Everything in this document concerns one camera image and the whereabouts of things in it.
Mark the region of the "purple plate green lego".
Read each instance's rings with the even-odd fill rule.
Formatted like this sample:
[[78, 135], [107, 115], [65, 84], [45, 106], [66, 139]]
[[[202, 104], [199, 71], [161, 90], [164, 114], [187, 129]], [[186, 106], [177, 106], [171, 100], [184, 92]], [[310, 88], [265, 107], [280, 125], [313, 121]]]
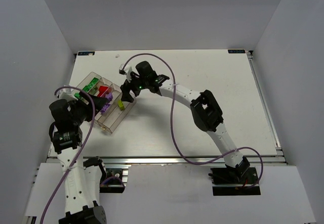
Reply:
[[112, 101], [112, 99], [113, 99], [113, 95], [112, 95], [112, 93], [108, 93], [108, 94], [106, 94], [106, 95], [105, 95], [105, 98], [107, 98], [109, 101]]
[[101, 114], [104, 114], [110, 107], [110, 104], [109, 103], [106, 103], [100, 110], [100, 113]]

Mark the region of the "lime lego brick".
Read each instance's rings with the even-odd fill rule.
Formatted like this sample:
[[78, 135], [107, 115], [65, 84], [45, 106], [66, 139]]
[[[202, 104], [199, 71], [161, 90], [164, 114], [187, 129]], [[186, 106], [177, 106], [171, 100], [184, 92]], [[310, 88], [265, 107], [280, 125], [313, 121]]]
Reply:
[[124, 103], [121, 100], [118, 101], [118, 107], [121, 111], [125, 109]]

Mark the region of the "red rectangular lego brick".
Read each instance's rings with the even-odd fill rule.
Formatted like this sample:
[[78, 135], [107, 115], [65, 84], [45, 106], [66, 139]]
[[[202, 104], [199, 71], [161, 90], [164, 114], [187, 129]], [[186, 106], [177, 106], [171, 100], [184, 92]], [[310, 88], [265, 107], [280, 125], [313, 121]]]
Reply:
[[99, 89], [98, 89], [98, 97], [105, 97], [106, 94], [109, 94], [112, 92], [112, 88], [109, 87], [109, 86], [100, 86]]

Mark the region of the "green lego from plate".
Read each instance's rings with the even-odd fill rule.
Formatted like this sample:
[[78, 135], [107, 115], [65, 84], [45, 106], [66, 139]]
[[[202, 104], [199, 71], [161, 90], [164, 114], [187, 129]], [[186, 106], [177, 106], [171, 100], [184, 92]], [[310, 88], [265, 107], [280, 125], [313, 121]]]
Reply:
[[94, 78], [91, 80], [91, 82], [88, 84], [88, 87], [90, 87], [90, 88], [94, 87], [94, 86], [97, 84], [98, 81], [99, 81], [99, 79], [96, 78], [96, 77], [94, 77]]

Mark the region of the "green square lego brick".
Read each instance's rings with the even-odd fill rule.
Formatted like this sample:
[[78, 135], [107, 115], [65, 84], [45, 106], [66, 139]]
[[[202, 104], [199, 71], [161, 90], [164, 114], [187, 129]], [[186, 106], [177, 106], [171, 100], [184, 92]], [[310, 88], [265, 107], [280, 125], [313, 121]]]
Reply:
[[98, 91], [98, 88], [95, 87], [95, 88], [91, 89], [90, 93], [91, 93], [92, 95], [95, 95], [97, 91]]

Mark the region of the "long green lego brick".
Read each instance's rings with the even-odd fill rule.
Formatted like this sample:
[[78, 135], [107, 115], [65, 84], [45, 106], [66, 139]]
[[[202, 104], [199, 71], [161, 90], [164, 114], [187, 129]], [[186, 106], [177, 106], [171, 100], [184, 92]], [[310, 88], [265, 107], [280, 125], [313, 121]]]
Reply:
[[83, 88], [83, 90], [84, 90], [85, 92], [88, 92], [88, 91], [90, 90], [90, 88], [89, 88], [88, 86], [85, 86], [85, 87]]

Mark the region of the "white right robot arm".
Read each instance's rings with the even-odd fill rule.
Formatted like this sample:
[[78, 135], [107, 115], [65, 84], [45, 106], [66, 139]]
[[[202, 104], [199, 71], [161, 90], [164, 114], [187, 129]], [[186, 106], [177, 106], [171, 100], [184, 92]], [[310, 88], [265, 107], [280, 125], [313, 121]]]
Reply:
[[239, 182], [250, 167], [247, 158], [237, 149], [224, 124], [223, 112], [211, 91], [193, 91], [176, 84], [168, 76], [158, 75], [147, 61], [136, 65], [134, 72], [129, 65], [122, 64], [119, 73], [126, 76], [120, 87], [121, 100], [133, 102], [140, 91], [148, 89], [151, 93], [170, 98], [173, 102], [188, 107], [194, 124], [206, 132], [224, 155], [225, 166], [233, 182]]

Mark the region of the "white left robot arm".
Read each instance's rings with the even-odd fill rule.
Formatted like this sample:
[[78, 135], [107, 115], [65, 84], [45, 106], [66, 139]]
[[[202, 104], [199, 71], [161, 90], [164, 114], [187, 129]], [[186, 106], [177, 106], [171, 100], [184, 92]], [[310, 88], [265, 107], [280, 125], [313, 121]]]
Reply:
[[59, 185], [65, 190], [64, 217], [59, 223], [106, 223], [105, 210], [99, 201], [100, 184], [107, 176], [99, 157], [83, 159], [82, 151], [88, 137], [83, 137], [83, 122], [94, 124], [106, 100], [81, 93], [78, 99], [61, 92], [49, 108], [54, 118], [49, 135], [63, 177]]

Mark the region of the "clear compartment organizer tray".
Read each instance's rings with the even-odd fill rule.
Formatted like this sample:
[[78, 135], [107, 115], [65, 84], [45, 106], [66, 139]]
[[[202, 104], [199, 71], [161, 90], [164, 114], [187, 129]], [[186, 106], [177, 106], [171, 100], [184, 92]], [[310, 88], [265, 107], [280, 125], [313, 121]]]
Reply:
[[123, 121], [123, 119], [126, 117], [126, 115], [130, 112], [130, 110], [133, 108], [133, 106], [136, 104], [136, 101], [129, 103], [129, 102], [123, 102], [125, 109], [121, 111], [118, 107], [118, 101], [121, 100], [122, 92], [120, 90], [120, 87], [113, 82], [109, 81], [108, 79], [101, 77], [99, 74], [95, 72], [91, 72], [83, 81], [81, 81], [77, 87], [80, 89], [83, 89], [85, 86], [88, 86], [88, 84], [91, 82], [91, 80], [96, 77], [99, 79], [97, 84], [90, 88], [88, 91], [88, 94], [92, 95], [90, 93], [91, 89], [97, 87], [99, 89], [100, 86], [109, 86], [112, 88], [112, 95], [113, 99], [112, 101], [108, 100], [108, 103], [110, 104], [109, 109], [104, 114], [97, 114], [95, 116], [96, 123], [101, 127], [102, 130], [105, 130], [109, 133], [113, 133], [116, 128], [119, 126], [119, 124]]

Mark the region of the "blue label left corner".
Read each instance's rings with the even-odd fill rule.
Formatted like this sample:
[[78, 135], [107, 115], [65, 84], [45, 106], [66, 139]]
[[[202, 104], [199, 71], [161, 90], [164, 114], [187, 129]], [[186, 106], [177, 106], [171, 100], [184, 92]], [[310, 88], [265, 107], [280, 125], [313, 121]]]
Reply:
[[81, 51], [78, 52], [78, 56], [93, 56], [95, 54], [94, 51]]

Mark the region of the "blue label corner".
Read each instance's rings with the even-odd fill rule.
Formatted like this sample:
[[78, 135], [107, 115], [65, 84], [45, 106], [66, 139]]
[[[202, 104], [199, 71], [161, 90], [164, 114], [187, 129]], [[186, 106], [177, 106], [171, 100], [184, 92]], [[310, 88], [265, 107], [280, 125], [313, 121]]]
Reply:
[[229, 54], [245, 54], [245, 50], [240, 49], [228, 49], [227, 50]]
[[95, 54], [94, 51], [81, 51], [78, 52], [78, 56], [93, 56]]

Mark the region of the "blue label right corner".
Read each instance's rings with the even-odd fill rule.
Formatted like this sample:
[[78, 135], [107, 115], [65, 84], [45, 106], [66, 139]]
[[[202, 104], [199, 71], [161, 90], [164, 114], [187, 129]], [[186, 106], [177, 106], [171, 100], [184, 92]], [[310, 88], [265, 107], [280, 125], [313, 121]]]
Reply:
[[245, 50], [240, 49], [228, 49], [227, 50], [229, 54], [245, 54]]

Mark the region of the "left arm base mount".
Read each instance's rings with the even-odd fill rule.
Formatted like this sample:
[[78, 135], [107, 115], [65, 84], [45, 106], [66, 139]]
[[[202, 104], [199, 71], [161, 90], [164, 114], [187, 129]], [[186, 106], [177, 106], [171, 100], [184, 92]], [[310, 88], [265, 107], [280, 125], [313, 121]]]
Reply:
[[99, 170], [99, 193], [123, 193], [125, 184], [123, 182], [122, 168], [107, 168], [99, 157], [92, 157], [83, 163], [86, 174], [89, 176], [92, 170]]

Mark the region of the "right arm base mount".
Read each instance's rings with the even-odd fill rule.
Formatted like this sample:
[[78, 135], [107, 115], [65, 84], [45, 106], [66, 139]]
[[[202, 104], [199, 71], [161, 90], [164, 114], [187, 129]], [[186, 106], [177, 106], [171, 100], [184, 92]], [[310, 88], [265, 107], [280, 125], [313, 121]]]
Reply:
[[260, 196], [261, 190], [255, 167], [251, 167], [238, 179], [227, 168], [211, 168], [208, 176], [211, 178], [213, 196]]

